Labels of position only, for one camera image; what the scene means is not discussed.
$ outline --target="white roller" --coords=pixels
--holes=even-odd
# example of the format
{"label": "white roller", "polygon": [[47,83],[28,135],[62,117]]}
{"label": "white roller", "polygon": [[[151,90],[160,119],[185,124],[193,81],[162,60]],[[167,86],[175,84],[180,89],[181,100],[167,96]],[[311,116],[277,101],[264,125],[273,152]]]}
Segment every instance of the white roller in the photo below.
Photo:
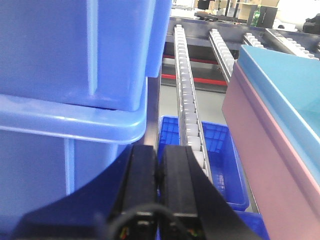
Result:
{"label": "white roller", "polygon": [[230,55],[230,51],[223,50],[223,51],[221,51],[221,54],[222,54],[223,56],[225,56],[225,55]]}
{"label": "white roller", "polygon": [[225,60],[229,60],[229,59],[231,59],[231,60],[235,60],[233,57],[232,57],[232,55],[230,55],[230,54],[225,54],[225,55],[223,55],[223,57],[224,57],[224,59]]}
{"label": "white roller", "polygon": [[199,134],[199,127],[197,124],[187,123],[186,125],[186,135],[197,137]]}
{"label": "white roller", "polygon": [[261,44],[261,42],[259,42],[258,39],[256,39],[256,38],[251,39],[250,42],[251,42],[253,45],[255,45],[255,44]]}
{"label": "white roller", "polygon": [[193,154],[200,167],[203,168],[205,164],[204,153],[202,151],[193,151]]}
{"label": "white roller", "polygon": [[182,79],[181,84],[183,87],[191,87],[191,82],[189,79]]}
{"label": "white roller", "polygon": [[188,146],[191,146],[192,150],[200,151],[201,139],[198,136],[187,136]]}
{"label": "white roller", "polygon": [[248,35],[248,36],[247,36],[247,39],[250,40],[250,41],[253,40],[253,39],[255,39],[255,38],[256,38],[256,37],[255,37],[255,36],[252,36],[252,35]]}
{"label": "white roller", "polygon": [[187,63],[183,63],[180,65],[182,69],[187,69],[188,68],[188,64]]}
{"label": "white roller", "polygon": [[182,94],[192,94],[192,87],[190,86],[183,86],[182,87]]}
{"label": "white roller", "polygon": [[260,41],[256,40],[252,42],[252,45],[255,47],[257,45],[262,45]]}
{"label": "white roller", "polygon": [[230,52],[230,51],[229,51],[229,48],[227,48],[227,46],[221,47],[220,50],[221,50],[221,51],[228,51],[228,52]]}
{"label": "white roller", "polygon": [[217,44],[217,47],[218,47],[218,48],[224,48],[224,47],[227,47],[227,45],[226,45],[224,42],[219,42],[219,43]]}
{"label": "white roller", "polygon": [[183,107],[186,113],[194,113],[196,111],[196,106],[194,103],[185,103]]}
{"label": "white roller", "polygon": [[185,123],[186,124],[197,124],[197,114],[194,112],[185,113]]}
{"label": "white roller", "polygon": [[184,103],[193,103],[194,102],[194,96],[190,95],[190,94],[183,94],[182,95],[182,99]]}
{"label": "white roller", "polygon": [[264,46],[262,44],[255,45],[256,48],[263,48]]}
{"label": "white roller", "polygon": [[189,100],[189,99],[183,100],[183,104],[193,104],[193,103],[194,103],[194,101]]}

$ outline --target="blue crate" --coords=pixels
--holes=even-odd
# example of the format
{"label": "blue crate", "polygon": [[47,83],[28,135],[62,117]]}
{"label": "blue crate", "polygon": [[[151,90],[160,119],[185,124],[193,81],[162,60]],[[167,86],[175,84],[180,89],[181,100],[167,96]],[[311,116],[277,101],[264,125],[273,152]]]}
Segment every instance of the blue crate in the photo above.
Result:
{"label": "blue crate", "polygon": [[244,223],[263,240],[270,240],[261,214],[247,211],[235,211]]}
{"label": "blue crate", "polygon": [[0,94],[136,111],[145,78],[159,72],[170,6],[169,0],[1,1]]}
{"label": "blue crate", "polygon": [[[244,211],[249,197],[244,172],[236,147],[226,125],[202,122],[214,186],[234,209]],[[158,157],[166,145],[179,145],[179,125],[175,116],[160,121]]]}
{"label": "blue crate", "polygon": [[137,111],[0,94],[0,236],[29,211],[79,189],[146,129],[147,82]]}

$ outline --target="stacked blue bins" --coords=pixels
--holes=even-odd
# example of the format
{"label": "stacked blue bins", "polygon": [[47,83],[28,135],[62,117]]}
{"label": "stacked blue bins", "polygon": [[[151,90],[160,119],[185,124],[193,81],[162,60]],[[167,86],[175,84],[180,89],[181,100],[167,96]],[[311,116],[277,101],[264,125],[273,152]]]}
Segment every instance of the stacked blue bins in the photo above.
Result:
{"label": "stacked blue bins", "polygon": [[0,0],[0,236],[143,136],[171,3]]}

